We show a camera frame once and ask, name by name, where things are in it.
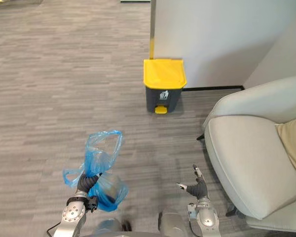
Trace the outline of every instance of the gray carpet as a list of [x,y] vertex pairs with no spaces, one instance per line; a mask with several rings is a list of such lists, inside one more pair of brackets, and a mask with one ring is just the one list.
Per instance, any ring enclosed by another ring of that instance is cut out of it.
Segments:
[[166,205],[186,221],[194,199],[174,183],[193,183],[195,163],[223,237],[296,236],[224,217],[229,201],[195,138],[215,102],[235,90],[183,92],[172,114],[148,114],[142,83],[148,40],[146,3],[44,0],[0,7],[0,237],[46,236],[74,192],[62,169],[80,165],[89,134],[109,129],[124,133],[113,172],[129,194],[116,212],[88,214],[82,234],[110,217],[157,232]]

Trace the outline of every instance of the armrest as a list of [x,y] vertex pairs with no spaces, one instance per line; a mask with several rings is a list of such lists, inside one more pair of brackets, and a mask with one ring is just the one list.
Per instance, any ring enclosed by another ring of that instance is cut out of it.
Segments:
[[251,115],[276,123],[296,118],[296,77],[275,80],[220,99],[203,123],[226,115]]

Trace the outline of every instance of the baseboard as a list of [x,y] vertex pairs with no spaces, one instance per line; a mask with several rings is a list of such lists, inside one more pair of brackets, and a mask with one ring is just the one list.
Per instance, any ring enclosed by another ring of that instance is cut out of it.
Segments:
[[140,2],[150,2],[150,0],[120,0],[121,3],[140,3]]
[[227,85],[227,86],[208,86],[208,87],[193,87],[183,88],[182,91],[197,91],[197,90],[226,90],[226,89],[240,89],[244,90],[243,85]]

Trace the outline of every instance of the wall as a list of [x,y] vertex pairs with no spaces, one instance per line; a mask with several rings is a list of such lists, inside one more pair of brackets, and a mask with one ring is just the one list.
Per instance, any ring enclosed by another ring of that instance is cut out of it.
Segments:
[[154,58],[183,58],[186,88],[242,85],[296,14],[296,0],[157,0]]
[[246,80],[244,87],[292,76],[296,76],[296,19]]

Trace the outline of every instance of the yellow foot pedal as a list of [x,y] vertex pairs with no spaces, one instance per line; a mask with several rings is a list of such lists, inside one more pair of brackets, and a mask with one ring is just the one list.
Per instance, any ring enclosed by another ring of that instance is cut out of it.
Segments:
[[168,112],[168,109],[167,109],[167,107],[160,105],[154,109],[154,112],[156,114],[162,115],[162,114],[166,114]]

